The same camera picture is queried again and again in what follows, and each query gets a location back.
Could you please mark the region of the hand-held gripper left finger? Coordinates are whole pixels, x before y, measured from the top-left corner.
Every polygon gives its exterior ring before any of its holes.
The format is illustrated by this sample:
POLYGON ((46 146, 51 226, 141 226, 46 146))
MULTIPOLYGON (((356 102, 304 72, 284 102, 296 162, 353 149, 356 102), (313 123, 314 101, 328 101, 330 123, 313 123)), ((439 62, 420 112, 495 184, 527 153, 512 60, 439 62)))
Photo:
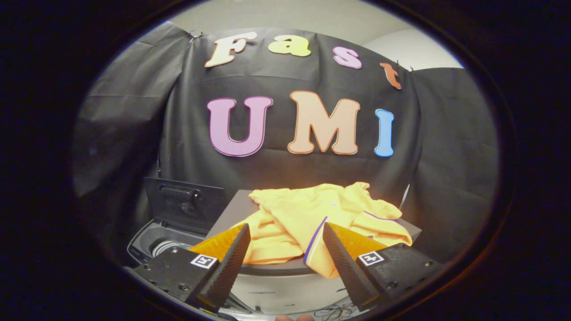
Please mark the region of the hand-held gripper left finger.
POLYGON ((239 224, 190 248, 170 246, 134 272, 177 300, 216 313, 230 295, 250 241, 249 225, 239 224))

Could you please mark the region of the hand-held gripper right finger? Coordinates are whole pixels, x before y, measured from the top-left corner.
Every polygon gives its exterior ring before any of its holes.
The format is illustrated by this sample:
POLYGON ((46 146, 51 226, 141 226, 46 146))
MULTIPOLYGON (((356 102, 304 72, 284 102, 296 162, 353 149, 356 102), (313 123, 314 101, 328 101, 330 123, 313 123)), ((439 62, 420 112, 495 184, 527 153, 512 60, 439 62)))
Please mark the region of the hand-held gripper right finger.
POLYGON ((441 263, 405 243, 386 246, 326 222, 323 242, 352 303, 360 310, 386 308, 441 270, 441 263))

